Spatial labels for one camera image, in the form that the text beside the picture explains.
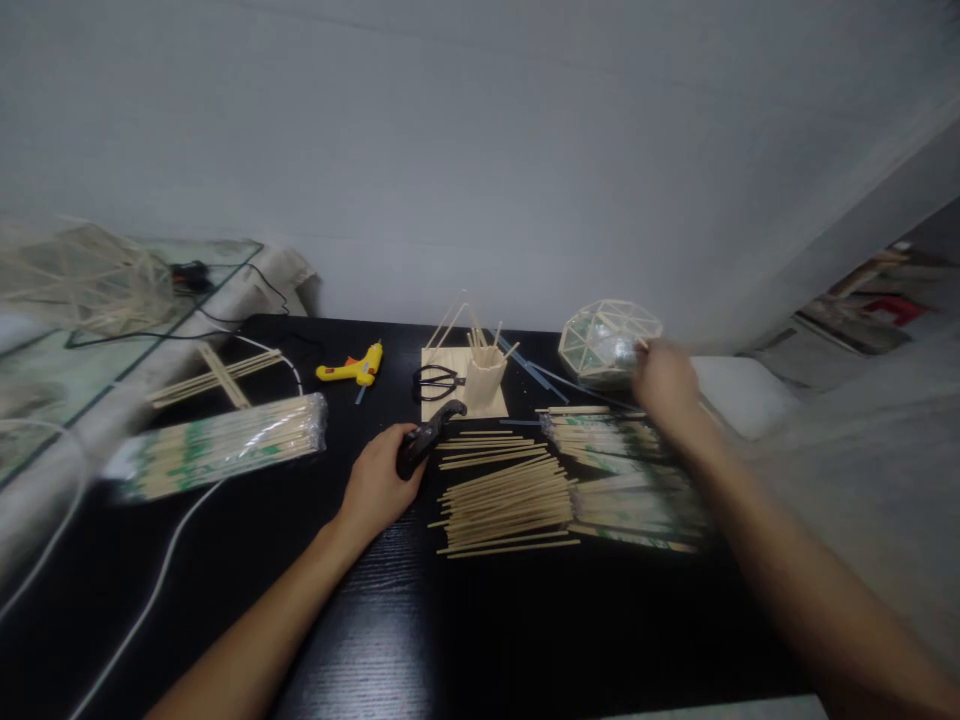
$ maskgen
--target person's left hand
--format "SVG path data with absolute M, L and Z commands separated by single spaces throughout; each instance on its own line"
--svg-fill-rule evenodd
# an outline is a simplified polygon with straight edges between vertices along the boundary
M 393 524 L 417 496 L 426 461 L 403 481 L 397 475 L 397 452 L 414 423 L 392 425 L 367 443 L 353 464 L 337 524 L 365 543 Z

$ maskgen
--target yellow glue gun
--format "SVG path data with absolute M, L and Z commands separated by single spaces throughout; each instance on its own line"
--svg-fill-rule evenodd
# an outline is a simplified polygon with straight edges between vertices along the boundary
M 373 385 L 374 375 L 380 369 L 380 360 L 382 359 L 383 345 L 378 340 L 370 346 L 367 354 L 359 360 L 348 357 L 346 364 L 338 368 L 328 368 L 326 365 L 321 365 L 317 368 L 317 377 L 323 382 L 356 378 L 357 385 L 368 387 Z

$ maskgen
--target dark pliers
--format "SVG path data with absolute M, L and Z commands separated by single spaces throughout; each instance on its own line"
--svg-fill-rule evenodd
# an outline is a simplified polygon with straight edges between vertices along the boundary
M 454 415 L 466 415 L 467 406 L 459 400 L 451 400 L 437 410 L 432 418 L 421 423 L 416 430 L 403 436 L 400 452 L 397 453 L 397 475 L 401 480 L 409 480 L 424 458 L 436 447 L 443 435 L 443 426 Z

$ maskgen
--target white cable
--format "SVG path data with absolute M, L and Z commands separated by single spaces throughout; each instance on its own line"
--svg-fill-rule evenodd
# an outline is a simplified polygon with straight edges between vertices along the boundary
M 53 549 L 56 547 L 64 531 L 67 529 L 67 525 L 70 524 L 70 521 L 76 514 L 77 508 L 80 507 L 80 501 L 83 499 L 83 491 L 86 489 L 88 481 L 87 475 L 89 473 L 87 454 L 83 449 L 83 445 L 80 444 L 77 436 L 67 430 L 65 427 L 57 425 L 56 423 L 46 422 L 44 420 L 27 420 L 25 418 L 9 418 L 0 420 L 0 427 L 6 425 L 34 425 L 36 427 L 45 427 L 50 430 L 55 430 L 56 432 L 60 433 L 62 437 L 67 438 L 73 444 L 73 447 L 77 450 L 77 455 L 79 456 L 80 462 L 78 464 L 77 472 L 77 491 L 73 496 L 73 502 L 70 503 L 70 508 L 67 510 L 67 514 L 64 515 L 63 520 L 60 521 L 60 526 L 47 541 L 47 546 L 43 549 L 43 553 L 33 566 L 33 570 L 31 570 L 30 574 L 24 578 L 22 583 L 20 583 L 20 587 L 18 587 L 17 591 L 10 596 L 10 599 L 4 603 L 3 608 L 0 608 L 0 623 L 3 622 L 4 618 L 7 616 L 7 613 L 10 612 L 13 606 L 17 604 L 17 601 L 27 591 L 27 588 L 33 584 L 33 581 L 36 580 L 37 575 L 40 574 L 43 566 L 53 554 Z
M 147 604 L 143 606 L 143 610 L 140 611 L 140 615 L 127 632 L 127 636 L 123 639 L 123 642 L 120 643 L 119 647 L 117 647 L 116 651 L 113 653 L 113 657 L 110 658 L 110 661 L 104 666 L 103 670 L 100 671 L 100 675 L 97 676 L 97 679 L 87 691 L 87 694 L 84 695 L 83 700 L 81 700 L 74 708 L 73 712 L 70 713 L 68 720 L 77 720 L 77 718 L 79 718 L 87 709 L 87 706 L 90 704 L 93 698 L 96 697 L 96 694 L 100 691 L 104 681 L 113 671 L 113 668 L 120 659 L 120 656 L 123 655 L 123 651 L 127 649 L 127 645 L 129 645 L 130 641 L 133 640 L 133 636 L 137 634 L 140 626 L 143 625 L 143 621 L 146 620 L 147 615 L 149 615 L 150 611 L 153 609 L 153 604 L 157 601 L 157 597 L 160 595 L 160 588 L 163 587 L 163 581 L 167 577 L 167 570 L 170 568 L 170 559 L 173 557 L 173 550 L 177 545 L 177 540 L 180 539 L 180 533 L 183 532 L 183 528 L 190 521 L 190 518 L 193 517 L 193 514 L 200 509 L 200 506 L 203 505 L 206 499 L 213 495 L 217 488 L 223 485 L 226 480 L 228 480 L 228 478 L 224 478 L 223 480 L 219 480 L 214 483 L 213 487 L 207 490 L 180 519 L 180 522 L 173 531 L 173 535 L 170 536 L 170 542 L 167 543 L 167 551 L 163 556 L 163 564 L 160 565 L 160 572 L 157 575 L 156 581 L 154 582 L 153 592 L 150 593 L 150 598 L 147 600 Z
M 251 339 L 248 338 L 248 337 L 244 337 L 243 335 L 241 335 L 239 332 L 236 332 L 235 330 L 227 330 L 225 327 L 220 327 L 219 325 L 217 325 L 215 322 L 213 322 L 210 318 L 206 317 L 205 315 L 203 316 L 203 319 L 207 321 L 207 324 L 208 324 L 208 325 L 211 325 L 211 326 L 215 327 L 217 330 L 221 330 L 221 331 L 223 331 L 223 332 L 225 332 L 225 333 L 228 333 L 228 334 L 230 334 L 230 335 L 234 335 L 234 336 L 236 336 L 239 340 L 243 340 L 244 342 L 250 343 L 251 345 L 256 345 L 256 346 L 257 346 L 258 348 L 260 348 L 261 350 L 266 350 L 267 352 L 280 353 L 280 359 L 283 360 L 287 365 L 289 365 L 291 370 L 293 370 L 293 377 L 296 378 L 296 381 L 297 381 L 297 393 L 300 394 L 300 395 L 303 395 L 303 383 L 300 382 L 300 373 L 297 372 L 297 369 L 293 366 L 293 363 L 290 362 L 289 360 L 287 360 L 287 356 L 286 356 L 286 355 L 284 355 L 283 353 L 281 353 L 281 352 L 280 352 L 279 350 L 277 350 L 276 348 L 268 348 L 266 345 L 261 345 L 261 344 L 258 343 L 256 340 L 251 340 Z

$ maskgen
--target wooden base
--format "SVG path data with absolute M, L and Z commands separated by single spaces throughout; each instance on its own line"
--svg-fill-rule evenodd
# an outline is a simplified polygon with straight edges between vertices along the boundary
M 467 377 L 467 367 L 470 364 L 470 361 L 473 359 L 470 348 L 440 348 L 439 350 L 421 350 L 420 351 L 420 364 L 421 365 L 441 365 L 442 367 L 449 368 L 457 373 L 457 377 L 465 378 Z M 426 370 L 423 373 L 424 379 L 429 379 L 430 377 L 436 377 L 442 375 L 443 373 L 437 370 Z M 431 388 L 424 388 L 424 391 L 429 394 Z M 449 400 L 460 400 L 461 402 L 466 402 L 464 400 L 464 395 L 466 393 L 466 388 L 461 386 L 458 387 L 453 393 L 447 395 L 442 400 L 433 400 L 427 401 L 424 400 L 420 405 L 420 420 L 426 422 L 433 417 L 434 413 L 437 412 L 445 402 Z M 490 402 L 484 407 L 472 407 L 469 404 L 467 405 L 467 416 L 462 417 L 460 415 L 454 415 L 454 420 L 478 420 L 482 418 L 495 418 L 495 417 L 509 417 L 507 414 L 507 403 L 503 399 L 503 390 L 499 387 L 497 391 L 493 394 Z

